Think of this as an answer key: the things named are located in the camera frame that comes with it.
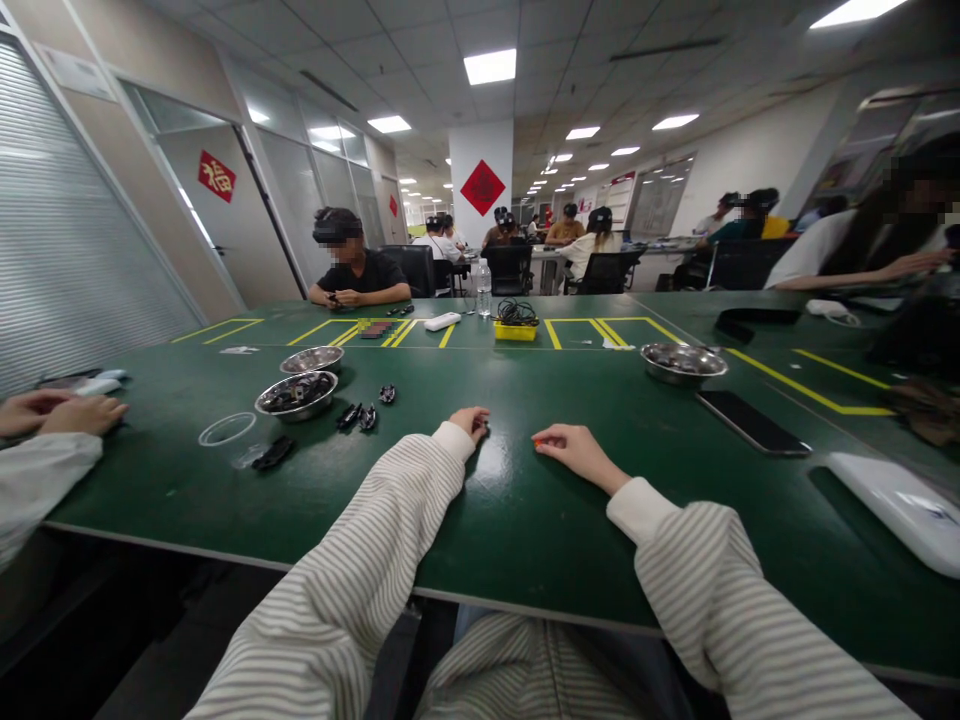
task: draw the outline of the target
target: water bottle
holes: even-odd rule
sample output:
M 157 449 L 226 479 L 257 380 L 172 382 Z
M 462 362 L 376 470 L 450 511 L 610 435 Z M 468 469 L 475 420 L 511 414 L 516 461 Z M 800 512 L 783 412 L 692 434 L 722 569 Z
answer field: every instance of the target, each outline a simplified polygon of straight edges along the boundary
M 480 270 L 477 277 L 477 313 L 482 318 L 490 317 L 493 308 L 493 276 L 486 258 L 480 258 Z

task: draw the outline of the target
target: stainless steel bowl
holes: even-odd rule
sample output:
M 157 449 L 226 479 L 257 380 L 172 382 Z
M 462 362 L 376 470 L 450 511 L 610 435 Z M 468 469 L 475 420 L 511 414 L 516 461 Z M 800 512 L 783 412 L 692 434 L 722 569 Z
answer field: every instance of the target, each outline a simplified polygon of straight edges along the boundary
M 710 378 L 726 374 L 727 362 L 707 348 L 677 343 L 651 343 L 640 348 L 647 372 L 661 382 L 680 387 L 700 387 Z
M 323 345 L 301 350 L 280 363 L 280 372 L 295 375 L 308 370 L 328 370 L 337 372 L 343 359 L 343 348 Z
M 307 405 L 302 405 L 301 407 L 295 408 L 293 410 L 281 410 L 281 411 L 270 411 L 263 407 L 263 404 L 268 400 L 275 398 L 277 395 L 282 393 L 284 390 L 289 389 L 297 383 L 300 378 L 309 377 L 311 379 L 318 379 L 321 375 L 327 375 L 330 378 L 330 382 L 333 383 L 327 392 L 319 397 L 316 397 L 308 403 Z M 269 415 L 270 417 L 275 417 L 280 422 L 285 423 L 296 423 L 303 422 L 304 420 L 310 420 L 311 418 L 319 415 L 323 410 L 326 410 L 330 407 L 330 404 L 333 402 L 333 391 L 337 389 L 337 376 L 332 372 L 327 372 L 326 370 L 311 370 L 310 372 L 300 373 L 298 375 L 291 375 L 288 378 L 284 378 L 275 385 L 271 385 L 262 393 L 260 397 L 257 398 L 257 401 L 254 403 L 254 407 L 257 409 L 257 412 L 261 412 L 264 415 Z

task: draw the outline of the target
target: black cable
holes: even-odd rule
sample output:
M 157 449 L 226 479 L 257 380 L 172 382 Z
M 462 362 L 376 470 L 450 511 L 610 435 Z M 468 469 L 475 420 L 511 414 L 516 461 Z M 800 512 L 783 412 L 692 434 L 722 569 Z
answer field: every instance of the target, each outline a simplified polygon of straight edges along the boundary
M 497 305 L 497 320 L 501 325 L 510 327 L 536 327 L 540 324 L 540 318 L 530 303 L 517 302 L 515 298 L 500 301 Z

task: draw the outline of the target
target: black phone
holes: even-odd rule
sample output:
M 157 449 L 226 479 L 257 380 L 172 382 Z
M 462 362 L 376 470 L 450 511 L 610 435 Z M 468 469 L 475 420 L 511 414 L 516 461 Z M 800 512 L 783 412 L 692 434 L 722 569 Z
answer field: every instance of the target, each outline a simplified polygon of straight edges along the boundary
M 760 452 L 789 457 L 803 457 L 812 452 L 809 445 L 748 405 L 739 395 L 726 390 L 704 390 L 697 393 L 697 399 Z

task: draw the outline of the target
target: green table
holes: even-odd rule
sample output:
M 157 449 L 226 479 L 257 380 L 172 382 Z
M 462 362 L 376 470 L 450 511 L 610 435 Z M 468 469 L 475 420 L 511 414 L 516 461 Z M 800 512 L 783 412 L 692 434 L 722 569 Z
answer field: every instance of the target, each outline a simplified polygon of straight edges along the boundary
M 333 315 L 306 303 L 262 307 L 170 344 L 106 363 L 129 371 L 130 427 L 49 524 L 199 555 L 287 568 L 320 541 L 375 460 L 404 434 L 432 432 L 457 408 L 486 405 L 490 437 L 470 461 L 416 579 L 425 596 L 547 618 L 656 632 L 633 573 L 631 543 L 604 516 L 606 498 L 536 455 L 530 435 L 554 422 L 588 425 L 613 460 L 650 479 L 673 502 L 737 509 L 764 572 L 801 611 L 879 672 L 960 678 L 960 583 L 921 564 L 841 483 L 824 455 L 887 455 L 956 496 L 955 451 L 931 448 L 887 416 L 867 366 L 875 330 L 804 318 L 762 330 L 726 356 L 730 388 L 815 450 L 768 458 L 709 414 L 688 390 L 648 377 L 636 353 L 603 350 L 713 334 L 728 307 L 802 307 L 784 293 L 531 298 L 544 323 L 533 343 L 497 342 L 492 322 L 464 316 L 429 333 L 422 320 L 472 300 L 416 301 L 379 340 L 358 321 L 385 309 Z M 237 448 L 202 448 L 215 420 L 252 409 L 297 347 L 346 349 L 329 414 L 294 426 L 258 419 Z M 258 348 L 247 355 L 227 347 Z M 334 428 L 351 402 L 398 388 L 370 434 Z M 232 457 L 287 433 L 296 453 L 269 474 L 234 470 Z

